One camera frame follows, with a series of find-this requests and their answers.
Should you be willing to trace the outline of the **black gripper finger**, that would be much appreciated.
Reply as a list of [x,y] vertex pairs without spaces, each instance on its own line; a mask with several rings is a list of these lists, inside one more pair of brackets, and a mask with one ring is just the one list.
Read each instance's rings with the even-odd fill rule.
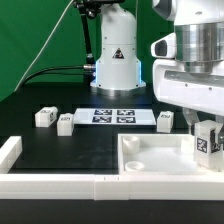
[[198,114],[195,110],[189,109],[189,108],[183,108],[182,114],[186,120],[186,123],[188,125],[188,133],[192,133],[192,128],[196,123],[199,122]]
[[218,134],[218,143],[224,144],[224,116],[218,116],[216,115],[216,122],[221,123],[222,127]]

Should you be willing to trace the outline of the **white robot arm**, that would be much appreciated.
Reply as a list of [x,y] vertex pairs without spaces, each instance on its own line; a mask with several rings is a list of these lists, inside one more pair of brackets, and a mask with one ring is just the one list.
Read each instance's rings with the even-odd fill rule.
[[[129,96],[146,87],[136,56],[136,18],[118,0],[100,0],[101,56],[90,83],[97,93]],[[224,123],[224,0],[153,0],[174,31],[151,45],[158,101],[180,106],[186,121],[199,111]]]

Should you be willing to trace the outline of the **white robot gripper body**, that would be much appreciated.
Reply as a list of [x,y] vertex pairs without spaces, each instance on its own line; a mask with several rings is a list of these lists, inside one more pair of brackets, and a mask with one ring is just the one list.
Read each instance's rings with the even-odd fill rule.
[[224,116],[224,61],[211,74],[190,74],[181,62],[157,59],[152,74],[158,101]]

